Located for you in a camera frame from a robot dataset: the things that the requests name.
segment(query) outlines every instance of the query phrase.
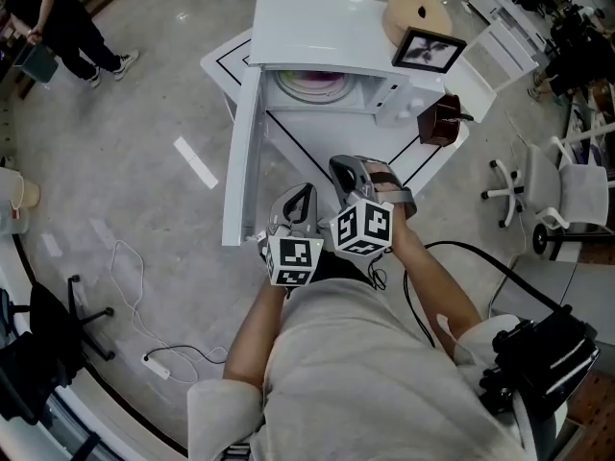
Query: cabinet door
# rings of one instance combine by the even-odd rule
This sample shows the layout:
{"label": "cabinet door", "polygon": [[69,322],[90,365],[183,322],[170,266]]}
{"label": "cabinet door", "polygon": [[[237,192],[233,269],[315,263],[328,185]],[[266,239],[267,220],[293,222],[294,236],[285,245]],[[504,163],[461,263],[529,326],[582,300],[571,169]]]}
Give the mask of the cabinet door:
{"label": "cabinet door", "polygon": [[260,69],[248,66],[234,117],[222,219],[223,246],[239,246],[255,231],[260,144],[266,122],[263,90]]}

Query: black chair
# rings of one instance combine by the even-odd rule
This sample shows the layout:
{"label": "black chair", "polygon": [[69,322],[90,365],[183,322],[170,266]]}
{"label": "black chair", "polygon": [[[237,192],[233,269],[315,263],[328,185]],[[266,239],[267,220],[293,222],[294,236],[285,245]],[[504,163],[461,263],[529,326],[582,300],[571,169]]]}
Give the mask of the black chair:
{"label": "black chair", "polygon": [[45,343],[23,333],[0,350],[0,414],[5,420],[21,417],[35,425],[49,395],[69,383],[69,373]]}
{"label": "black chair", "polygon": [[81,342],[86,342],[104,360],[112,360],[113,352],[104,351],[84,330],[84,326],[103,316],[112,316],[113,308],[107,307],[84,319],[77,316],[73,284],[80,281],[78,275],[68,279],[68,310],[45,286],[36,282],[32,286],[30,305],[13,305],[9,295],[2,290],[0,307],[2,315],[0,323],[4,326],[7,336],[14,331],[12,318],[21,312],[30,312],[30,330],[33,334],[45,336],[54,342],[57,350],[62,351],[61,360],[67,362],[69,370],[79,370],[85,365],[82,357]]}

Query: desk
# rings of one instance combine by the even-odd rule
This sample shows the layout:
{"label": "desk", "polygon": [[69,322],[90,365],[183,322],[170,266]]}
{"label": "desk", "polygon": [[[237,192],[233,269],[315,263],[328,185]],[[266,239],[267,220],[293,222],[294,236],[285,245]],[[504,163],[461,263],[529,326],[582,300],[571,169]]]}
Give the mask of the desk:
{"label": "desk", "polygon": [[489,24],[501,19],[528,53],[544,53],[547,39],[551,37],[551,22],[538,13],[525,11],[512,0],[470,0],[469,3]]}
{"label": "desk", "polygon": [[[250,58],[252,30],[224,43],[201,59],[201,66],[235,104]],[[333,155],[361,155],[389,162],[404,186],[416,195],[468,137],[461,124],[456,142],[446,148],[423,145],[416,120],[410,127],[384,129],[361,113],[267,111],[266,138],[317,189],[319,198],[339,210],[329,175]],[[234,166],[229,164],[228,180]]]}

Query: person in black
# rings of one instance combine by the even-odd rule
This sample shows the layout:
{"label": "person in black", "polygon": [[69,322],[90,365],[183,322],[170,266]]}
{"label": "person in black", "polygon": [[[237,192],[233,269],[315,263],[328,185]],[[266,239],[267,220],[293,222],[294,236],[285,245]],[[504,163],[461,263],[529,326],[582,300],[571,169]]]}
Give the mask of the person in black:
{"label": "person in black", "polygon": [[[66,68],[92,88],[100,84],[100,69],[121,80],[138,58],[138,51],[115,55],[107,46],[79,0],[6,0],[15,29],[30,44],[42,40],[63,61]],[[94,64],[84,60],[83,51]]]}
{"label": "person in black", "polygon": [[586,40],[563,51],[542,72],[534,72],[536,87],[528,89],[532,99],[540,101],[549,93],[559,96],[600,79],[615,84],[612,36],[604,37],[593,28],[586,33]]}

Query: white tabletop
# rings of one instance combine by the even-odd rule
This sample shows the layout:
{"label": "white tabletop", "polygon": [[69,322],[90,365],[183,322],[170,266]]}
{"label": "white tabletop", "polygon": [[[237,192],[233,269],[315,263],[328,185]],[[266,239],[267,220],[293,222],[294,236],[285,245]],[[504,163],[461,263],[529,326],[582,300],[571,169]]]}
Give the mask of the white tabletop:
{"label": "white tabletop", "polygon": [[[237,102],[250,58],[252,30],[234,37],[201,59],[203,69]],[[362,155],[387,161],[416,195],[468,137],[461,124],[454,144],[442,148],[420,142],[416,122],[400,129],[377,127],[360,113],[267,111],[267,139],[314,184],[322,201],[339,209],[329,175],[331,156]]]}

